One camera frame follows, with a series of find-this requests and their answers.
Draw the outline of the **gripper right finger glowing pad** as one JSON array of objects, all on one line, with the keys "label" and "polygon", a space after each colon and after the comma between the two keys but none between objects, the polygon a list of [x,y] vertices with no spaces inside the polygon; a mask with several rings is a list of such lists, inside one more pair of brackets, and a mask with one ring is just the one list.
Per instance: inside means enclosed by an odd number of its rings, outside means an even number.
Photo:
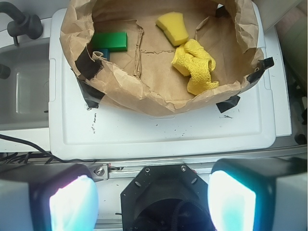
[{"label": "gripper right finger glowing pad", "polygon": [[308,161],[220,159],[211,170],[207,199],[218,231],[306,231]]}]

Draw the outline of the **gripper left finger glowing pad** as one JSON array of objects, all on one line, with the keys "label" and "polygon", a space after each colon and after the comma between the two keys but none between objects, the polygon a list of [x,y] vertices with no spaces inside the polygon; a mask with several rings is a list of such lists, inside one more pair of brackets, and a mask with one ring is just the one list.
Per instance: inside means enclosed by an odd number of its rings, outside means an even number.
[{"label": "gripper left finger glowing pad", "polygon": [[99,197],[84,164],[0,166],[2,231],[92,231]]}]

